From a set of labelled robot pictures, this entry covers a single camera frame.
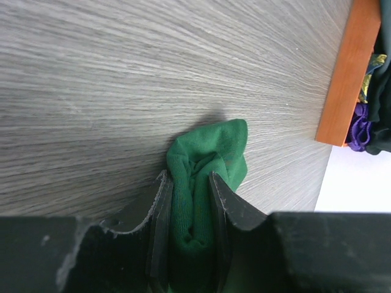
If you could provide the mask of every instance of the yellow patterned fabric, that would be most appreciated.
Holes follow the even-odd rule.
[[[361,103],[365,103],[365,104],[368,103],[367,94],[368,94],[368,88],[369,88],[369,83],[371,82],[372,74],[375,69],[379,68],[384,64],[386,58],[387,55],[385,54],[372,54],[359,95],[359,99]]]

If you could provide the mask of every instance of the dark green fabric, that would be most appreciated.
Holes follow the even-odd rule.
[[[215,243],[208,175],[236,190],[246,176],[247,123],[231,120],[178,137],[167,153],[174,179],[169,237],[169,279],[175,293],[212,292]]]
[[[386,54],[384,65],[375,70],[368,89],[368,120],[379,122],[380,97],[391,75],[391,0],[381,0],[382,23],[375,45],[375,54]]]
[[[376,69],[368,89],[368,120],[373,122],[366,151],[378,154],[391,151],[391,0],[381,0],[382,24],[375,53],[386,54],[382,67]]]

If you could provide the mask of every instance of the purple fabric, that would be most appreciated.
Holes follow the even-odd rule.
[[[370,141],[372,122],[368,121],[368,104],[358,103],[354,110],[346,142],[354,151],[365,151]]]

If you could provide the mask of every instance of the orange wooden board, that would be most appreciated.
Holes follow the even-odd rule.
[[[316,140],[342,147],[381,24],[379,0],[354,0]]]

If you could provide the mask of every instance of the cloth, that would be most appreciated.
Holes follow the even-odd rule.
[[[354,110],[352,123],[346,142],[354,151],[365,151],[370,141],[372,122],[368,121],[368,105],[358,103]]]
[[[231,120],[179,136],[167,152],[174,180],[169,235],[170,290],[213,291],[216,262],[208,175],[236,190],[247,173],[247,123]]]
[[[359,99],[361,103],[367,104],[367,95],[369,83],[371,82],[372,74],[375,69],[378,69],[380,66],[384,64],[386,61],[387,55],[385,54],[372,54],[371,59],[369,60],[367,72],[365,73],[364,81],[361,86],[361,91],[359,95]]]
[[[365,149],[370,154],[391,152],[391,78],[386,83],[379,103],[379,122],[373,124],[371,140]]]
[[[375,44],[375,54],[385,54],[390,57],[386,58],[383,66],[372,74],[368,87],[367,101],[370,104],[368,119],[372,122],[380,121],[380,96],[391,77],[391,1],[381,0],[380,5],[381,28]]]
[[[368,89],[368,120],[373,122],[366,151],[391,151],[391,1],[381,0],[382,23],[375,53],[387,54],[384,65],[375,70]]]

